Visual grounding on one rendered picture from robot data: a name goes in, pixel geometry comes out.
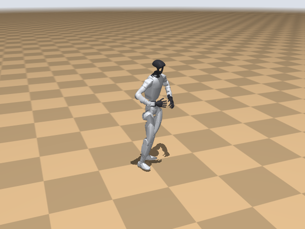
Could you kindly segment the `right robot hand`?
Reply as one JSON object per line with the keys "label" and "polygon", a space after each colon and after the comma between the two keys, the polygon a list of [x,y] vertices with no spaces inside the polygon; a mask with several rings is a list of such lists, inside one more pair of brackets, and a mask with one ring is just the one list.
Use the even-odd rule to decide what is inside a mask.
{"label": "right robot hand", "polygon": [[[161,100],[163,100],[164,98],[162,98]],[[151,102],[155,102],[155,106],[158,106],[158,107],[166,107],[166,104],[167,103],[165,103],[166,101],[161,101],[161,100],[159,100],[159,101],[151,101]],[[164,105],[164,106],[162,106],[162,105]]]}

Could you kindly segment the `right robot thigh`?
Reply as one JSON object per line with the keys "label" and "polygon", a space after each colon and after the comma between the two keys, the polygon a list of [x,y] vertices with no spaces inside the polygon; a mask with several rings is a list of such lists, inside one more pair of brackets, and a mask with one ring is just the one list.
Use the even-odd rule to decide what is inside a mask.
{"label": "right robot thigh", "polygon": [[153,136],[154,136],[154,117],[150,110],[146,110],[142,114],[143,120],[147,120],[145,124],[145,130],[146,130],[146,138],[149,144],[153,142]]}

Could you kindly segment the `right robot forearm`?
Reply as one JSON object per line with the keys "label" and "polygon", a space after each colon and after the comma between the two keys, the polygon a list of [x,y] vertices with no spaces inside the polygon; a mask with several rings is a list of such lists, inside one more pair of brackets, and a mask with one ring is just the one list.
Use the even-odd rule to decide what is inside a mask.
{"label": "right robot forearm", "polygon": [[137,98],[140,101],[140,103],[145,104],[146,106],[155,106],[155,102],[150,102],[145,97],[143,97],[141,94],[137,94]]}

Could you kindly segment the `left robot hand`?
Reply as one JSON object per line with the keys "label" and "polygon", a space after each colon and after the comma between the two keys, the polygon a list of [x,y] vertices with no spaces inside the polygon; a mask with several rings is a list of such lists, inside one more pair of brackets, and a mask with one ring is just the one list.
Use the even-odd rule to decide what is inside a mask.
{"label": "left robot hand", "polygon": [[174,108],[173,97],[170,96],[169,94],[167,95],[167,97],[168,97],[168,102],[170,101],[169,106],[171,105],[170,107],[171,107],[171,109],[173,109]]}

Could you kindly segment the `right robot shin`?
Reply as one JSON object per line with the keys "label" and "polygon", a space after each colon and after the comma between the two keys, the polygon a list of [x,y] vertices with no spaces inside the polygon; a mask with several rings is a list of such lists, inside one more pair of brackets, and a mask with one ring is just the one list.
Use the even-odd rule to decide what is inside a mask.
{"label": "right robot shin", "polygon": [[141,149],[140,164],[145,162],[145,160],[146,160],[146,158],[147,158],[147,156],[148,156],[148,154],[150,152],[151,146],[152,146],[152,143],[149,144],[149,146],[148,146],[147,139],[143,140],[142,149]]}

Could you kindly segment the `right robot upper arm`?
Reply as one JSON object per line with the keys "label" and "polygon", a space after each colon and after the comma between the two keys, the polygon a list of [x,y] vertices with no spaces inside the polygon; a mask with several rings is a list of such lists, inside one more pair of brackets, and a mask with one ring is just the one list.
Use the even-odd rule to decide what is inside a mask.
{"label": "right robot upper arm", "polygon": [[153,83],[153,80],[151,78],[149,79],[146,79],[143,83],[143,85],[140,87],[140,89],[136,92],[135,94],[135,99],[138,100],[137,98],[137,94],[141,94],[141,93],[144,93],[147,88],[151,87],[152,86],[152,83]]}

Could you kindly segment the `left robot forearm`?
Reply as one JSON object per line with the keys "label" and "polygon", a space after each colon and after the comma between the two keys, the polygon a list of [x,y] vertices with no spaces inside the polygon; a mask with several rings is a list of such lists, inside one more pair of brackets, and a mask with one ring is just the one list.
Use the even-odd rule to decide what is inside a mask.
{"label": "left robot forearm", "polygon": [[172,92],[171,92],[171,88],[170,88],[170,84],[169,84],[168,80],[167,80],[167,83],[168,83],[168,86],[165,87],[166,93],[167,93],[167,95],[169,94],[170,96],[172,96]]}

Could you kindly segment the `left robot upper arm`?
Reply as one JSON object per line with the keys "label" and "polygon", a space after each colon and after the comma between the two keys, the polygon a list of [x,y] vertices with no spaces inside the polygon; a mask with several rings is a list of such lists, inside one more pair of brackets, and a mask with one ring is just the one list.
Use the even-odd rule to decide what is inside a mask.
{"label": "left robot upper arm", "polygon": [[163,75],[163,86],[168,86],[166,75]]}

